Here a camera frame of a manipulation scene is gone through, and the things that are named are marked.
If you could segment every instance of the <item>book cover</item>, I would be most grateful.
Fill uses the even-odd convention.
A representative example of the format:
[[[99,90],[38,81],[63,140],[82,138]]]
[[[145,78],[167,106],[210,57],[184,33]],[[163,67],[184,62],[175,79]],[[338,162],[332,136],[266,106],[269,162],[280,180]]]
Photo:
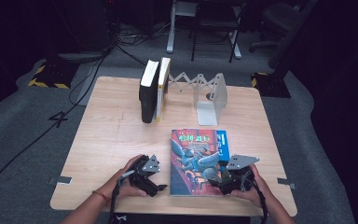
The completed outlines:
[[[158,97],[156,107],[156,120],[162,120],[162,111],[164,109],[165,95],[168,92],[168,76],[170,75],[171,58],[161,58],[158,75]]]
[[[151,123],[157,105],[159,62],[149,60],[139,86],[142,121]]]
[[[172,130],[171,195],[223,195],[209,179],[221,182],[229,161],[227,132],[224,130]]]

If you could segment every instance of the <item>hand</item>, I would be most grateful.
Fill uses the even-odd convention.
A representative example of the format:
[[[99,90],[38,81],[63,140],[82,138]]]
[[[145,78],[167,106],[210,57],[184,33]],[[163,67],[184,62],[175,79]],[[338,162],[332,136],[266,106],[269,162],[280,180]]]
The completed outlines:
[[[117,184],[117,180],[119,177],[121,177],[124,173],[126,173],[126,171],[132,166],[132,164],[138,160],[142,155],[138,155],[136,157],[131,158],[127,164],[119,169],[105,184],[103,184],[98,191],[100,191],[101,193],[103,193],[104,195],[111,197],[113,189],[115,188],[116,184]],[[125,179],[123,181],[123,186],[120,187],[119,189],[119,194],[118,194],[118,198],[124,197],[124,196],[142,196],[145,197],[146,196],[146,192],[144,192],[141,189],[137,189],[133,186],[130,185],[130,181],[127,179]]]
[[[269,189],[269,186],[267,185],[266,181],[258,173],[255,165],[251,164],[250,168],[255,175],[255,182],[257,183],[260,191],[263,192],[264,197],[266,197],[266,199],[275,198],[271,190]],[[249,200],[254,206],[261,208],[260,198],[258,196],[257,190],[254,187],[252,187],[250,190],[246,190],[245,192],[242,192],[238,189],[234,189],[231,191],[231,195]]]

